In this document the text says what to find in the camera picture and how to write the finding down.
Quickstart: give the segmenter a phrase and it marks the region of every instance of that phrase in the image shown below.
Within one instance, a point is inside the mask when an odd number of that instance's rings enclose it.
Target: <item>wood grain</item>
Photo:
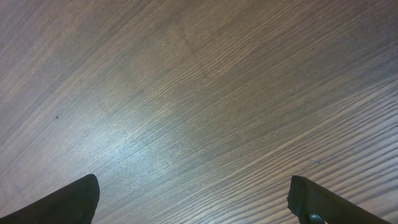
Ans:
[[[398,2],[0,1],[0,215],[297,223],[302,175],[398,223]]]

